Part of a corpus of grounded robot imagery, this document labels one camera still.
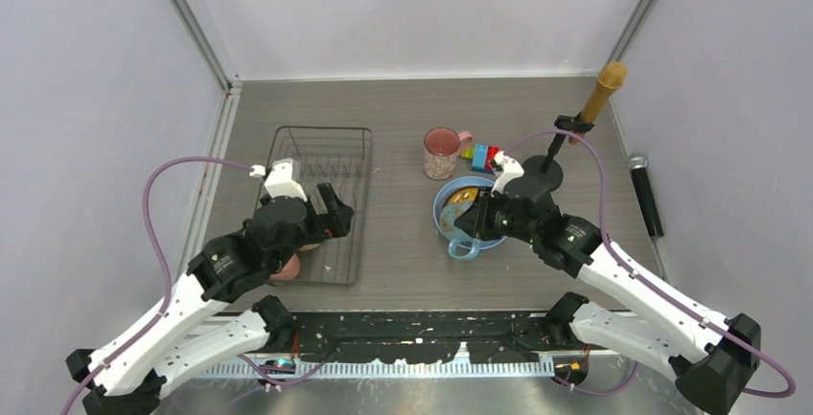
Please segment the blue beige mug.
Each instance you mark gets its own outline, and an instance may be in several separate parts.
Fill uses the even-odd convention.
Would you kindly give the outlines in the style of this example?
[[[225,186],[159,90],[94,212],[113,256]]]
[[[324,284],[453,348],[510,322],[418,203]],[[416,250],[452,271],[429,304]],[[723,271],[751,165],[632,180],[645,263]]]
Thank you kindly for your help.
[[[438,218],[440,233],[449,241],[447,252],[459,261],[471,261],[480,252],[481,241],[469,236],[456,226],[457,220],[473,206],[473,202],[450,202],[444,206]]]

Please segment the yellow patterned plate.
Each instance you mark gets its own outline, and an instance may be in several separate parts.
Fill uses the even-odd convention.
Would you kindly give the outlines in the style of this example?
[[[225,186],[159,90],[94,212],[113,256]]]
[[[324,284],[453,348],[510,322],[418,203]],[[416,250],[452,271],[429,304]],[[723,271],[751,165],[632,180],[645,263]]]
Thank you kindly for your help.
[[[462,187],[450,193],[442,206],[445,207],[449,204],[472,202],[476,199],[478,192],[479,188],[477,186]]]

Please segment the light blue plate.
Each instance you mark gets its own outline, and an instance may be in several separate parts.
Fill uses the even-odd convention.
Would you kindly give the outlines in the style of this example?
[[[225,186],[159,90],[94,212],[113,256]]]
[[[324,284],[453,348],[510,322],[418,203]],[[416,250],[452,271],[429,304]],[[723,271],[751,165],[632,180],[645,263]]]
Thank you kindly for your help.
[[[481,251],[492,249],[507,240],[476,240],[454,225],[454,221],[474,203],[481,188],[490,190],[492,179],[479,176],[463,176],[447,182],[433,202],[433,221],[438,232],[447,240],[447,253],[460,261],[471,261]]]

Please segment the beige cup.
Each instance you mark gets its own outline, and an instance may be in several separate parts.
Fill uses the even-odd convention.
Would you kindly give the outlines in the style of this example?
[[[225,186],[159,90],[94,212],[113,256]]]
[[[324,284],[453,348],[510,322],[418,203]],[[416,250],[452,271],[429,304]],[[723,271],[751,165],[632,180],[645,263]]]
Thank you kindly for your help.
[[[312,251],[312,250],[314,250],[314,249],[318,248],[320,245],[321,245],[321,242],[314,242],[314,243],[308,243],[308,244],[304,244],[304,245],[302,245],[301,247],[299,247],[299,248],[297,249],[297,251],[298,251],[298,252],[308,252],[308,251]]]

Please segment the plain pink cup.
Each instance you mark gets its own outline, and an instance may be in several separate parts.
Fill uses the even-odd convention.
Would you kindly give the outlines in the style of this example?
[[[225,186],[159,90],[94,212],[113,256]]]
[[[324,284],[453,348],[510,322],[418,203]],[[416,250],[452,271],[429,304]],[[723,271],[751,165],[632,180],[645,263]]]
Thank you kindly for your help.
[[[283,267],[269,276],[270,281],[289,281],[297,278],[301,270],[301,262],[297,253],[294,253]]]

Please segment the pink ghost pattern mug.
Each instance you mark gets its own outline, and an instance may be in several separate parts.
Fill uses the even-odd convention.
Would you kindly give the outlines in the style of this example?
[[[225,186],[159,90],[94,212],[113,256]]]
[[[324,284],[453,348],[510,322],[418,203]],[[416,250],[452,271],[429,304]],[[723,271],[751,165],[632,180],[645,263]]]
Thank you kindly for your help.
[[[468,131],[456,132],[448,127],[436,127],[424,137],[424,173],[434,180],[453,176],[456,159],[472,142]]]

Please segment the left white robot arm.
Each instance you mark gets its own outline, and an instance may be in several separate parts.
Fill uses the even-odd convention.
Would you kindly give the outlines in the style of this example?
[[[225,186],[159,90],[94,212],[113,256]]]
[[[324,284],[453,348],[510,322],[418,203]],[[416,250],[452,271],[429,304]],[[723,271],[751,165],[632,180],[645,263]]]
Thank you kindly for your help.
[[[155,170],[142,196],[144,223],[164,273],[162,299],[105,346],[77,349],[66,359],[72,378],[88,391],[82,399],[88,414],[151,414],[177,387],[224,359],[264,347],[286,350],[295,321],[273,295],[219,329],[193,339],[186,335],[280,273],[301,247],[351,232],[354,209],[322,182],[317,190],[325,210],[318,212],[298,181],[297,161],[241,164],[262,180],[267,200],[240,229],[206,243],[172,279],[151,223],[150,194],[160,174],[185,161],[177,158]]]

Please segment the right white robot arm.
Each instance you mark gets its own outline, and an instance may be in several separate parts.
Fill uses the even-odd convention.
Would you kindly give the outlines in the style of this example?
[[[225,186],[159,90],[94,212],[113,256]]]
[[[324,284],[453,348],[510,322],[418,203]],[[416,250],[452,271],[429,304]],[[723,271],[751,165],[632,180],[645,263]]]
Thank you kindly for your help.
[[[711,310],[635,262],[598,226],[563,214],[553,202],[544,158],[520,163],[499,151],[496,179],[482,186],[454,229],[479,242],[526,242],[548,266],[598,288],[635,313],[623,317],[586,297],[566,293],[546,315],[560,348],[577,342],[612,349],[658,371],[707,414],[727,414],[759,366],[761,328],[750,316]]]

